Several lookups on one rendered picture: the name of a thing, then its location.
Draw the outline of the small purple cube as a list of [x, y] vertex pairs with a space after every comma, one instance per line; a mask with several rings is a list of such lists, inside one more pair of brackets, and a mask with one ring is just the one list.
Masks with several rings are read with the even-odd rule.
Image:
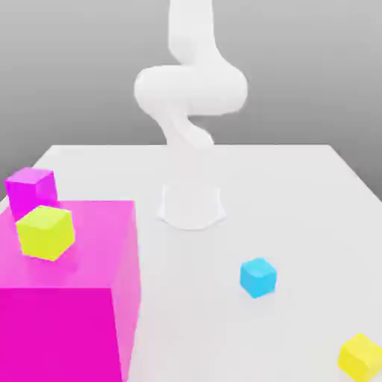
[[4, 181], [10, 210], [15, 221], [40, 205], [59, 205], [54, 172], [49, 169], [25, 167]]

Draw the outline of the small blue cube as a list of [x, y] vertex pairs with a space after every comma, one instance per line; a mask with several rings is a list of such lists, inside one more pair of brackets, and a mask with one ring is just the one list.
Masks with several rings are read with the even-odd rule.
[[240, 285], [252, 298], [274, 292], [276, 280], [275, 268], [264, 258], [244, 262], [240, 267]]

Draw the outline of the large pink box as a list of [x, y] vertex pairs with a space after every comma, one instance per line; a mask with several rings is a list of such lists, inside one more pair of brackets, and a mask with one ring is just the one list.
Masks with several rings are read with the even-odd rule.
[[65, 201], [75, 243], [22, 254], [0, 213], [0, 382], [128, 382], [141, 301], [135, 204]]

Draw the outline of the small lime cube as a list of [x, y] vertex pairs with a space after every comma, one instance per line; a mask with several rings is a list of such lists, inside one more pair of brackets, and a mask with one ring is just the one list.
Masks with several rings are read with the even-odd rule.
[[57, 207], [38, 206], [16, 222], [22, 253], [56, 261], [74, 242], [72, 213]]

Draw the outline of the small yellow cube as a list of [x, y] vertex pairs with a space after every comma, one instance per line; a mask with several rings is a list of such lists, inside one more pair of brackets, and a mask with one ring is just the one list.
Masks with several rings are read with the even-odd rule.
[[382, 369], [382, 348], [363, 334], [341, 347], [338, 367], [356, 382], [369, 382]]

